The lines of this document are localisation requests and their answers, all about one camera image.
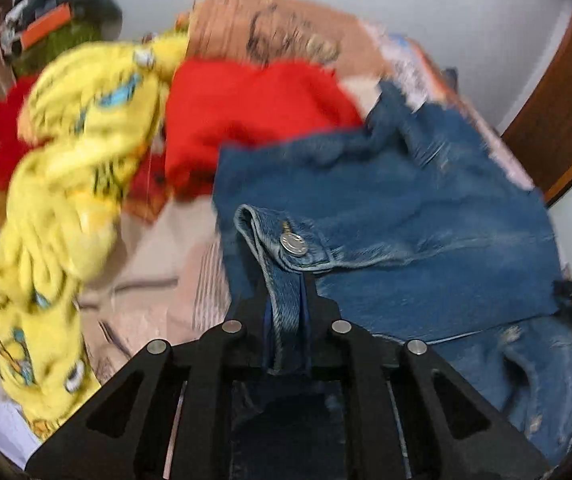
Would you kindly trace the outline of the newspaper print bed sheet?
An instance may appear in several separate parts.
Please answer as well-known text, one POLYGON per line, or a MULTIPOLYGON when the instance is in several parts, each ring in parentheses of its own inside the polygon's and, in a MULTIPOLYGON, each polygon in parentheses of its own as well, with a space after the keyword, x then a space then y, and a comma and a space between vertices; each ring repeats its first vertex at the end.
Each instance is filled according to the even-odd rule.
MULTIPOLYGON (((410 38, 303 0, 200 0, 189 30, 192 55, 245 75, 271 76, 303 62, 313 75, 332 78, 361 114, 374 107, 384 78, 401 87, 409 107, 456 107, 475 123, 507 179, 533 187, 510 149, 458 95, 454 79, 410 38)), ((19 78, 0 99, 0 229, 10 175, 28 152, 17 119, 33 81, 19 78)), ((163 160, 163 150, 145 157, 104 273, 82 295, 86 351, 101 382, 152 338, 174 344, 197 338, 221 322, 230 304, 211 197, 172 194, 163 160)))

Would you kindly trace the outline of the red garment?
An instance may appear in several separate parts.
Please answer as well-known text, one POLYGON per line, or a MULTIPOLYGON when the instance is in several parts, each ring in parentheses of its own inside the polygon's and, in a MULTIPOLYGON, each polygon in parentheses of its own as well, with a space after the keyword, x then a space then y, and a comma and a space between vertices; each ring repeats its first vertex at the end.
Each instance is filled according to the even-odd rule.
POLYGON ((188 58, 186 41, 137 47, 91 42, 0 101, 0 189, 61 204, 88 194, 118 206, 158 133, 170 190, 212 190, 220 148, 253 148, 361 125, 328 70, 188 58))

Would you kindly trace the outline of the yellow cartoon print garment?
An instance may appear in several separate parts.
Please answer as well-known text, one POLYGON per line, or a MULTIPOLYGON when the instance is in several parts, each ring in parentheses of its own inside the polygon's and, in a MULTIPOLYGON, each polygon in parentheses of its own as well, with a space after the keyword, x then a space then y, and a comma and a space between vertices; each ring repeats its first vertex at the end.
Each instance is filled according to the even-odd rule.
POLYGON ((100 386, 77 298, 115 246, 189 41, 166 32, 80 44, 42 70, 22 104, 18 134, 30 151, 10 178, 0 231, 0 378, 40 439, 100 386))

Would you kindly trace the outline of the blue denim jacket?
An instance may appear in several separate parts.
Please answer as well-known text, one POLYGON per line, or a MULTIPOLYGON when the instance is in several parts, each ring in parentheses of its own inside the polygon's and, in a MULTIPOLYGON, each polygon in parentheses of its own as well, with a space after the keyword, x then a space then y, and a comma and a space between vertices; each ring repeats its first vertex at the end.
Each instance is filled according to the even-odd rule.
POLYGON ((213 201, 232 297, 268 289, 272 372, 302 367, 312 274, 349 321, 425 341, 549 462, 566 454, 572 317, 548 212, 457 110, 383 82, 362 127, 224 148, 213 201))

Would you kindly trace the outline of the orange box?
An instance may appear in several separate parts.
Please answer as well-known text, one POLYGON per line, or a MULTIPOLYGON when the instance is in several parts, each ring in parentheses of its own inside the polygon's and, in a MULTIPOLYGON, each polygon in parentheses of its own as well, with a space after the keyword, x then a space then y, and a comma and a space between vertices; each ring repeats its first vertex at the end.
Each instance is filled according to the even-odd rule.
POLYGON ((62 3, 51 11, 34 20, 20 35, 21 47, 26 50, 48 36, 51 32, 62 28, 72 20, 72 12, 68 3, 62 3))

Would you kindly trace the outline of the brown wooden door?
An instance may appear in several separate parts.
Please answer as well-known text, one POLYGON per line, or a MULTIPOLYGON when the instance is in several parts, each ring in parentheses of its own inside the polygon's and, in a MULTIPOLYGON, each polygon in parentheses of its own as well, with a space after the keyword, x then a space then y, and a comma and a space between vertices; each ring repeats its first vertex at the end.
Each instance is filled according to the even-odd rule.
POLYGON ((554 204, 572 187, 572 15, 551 64, 503 140, 545 203, 554 204))

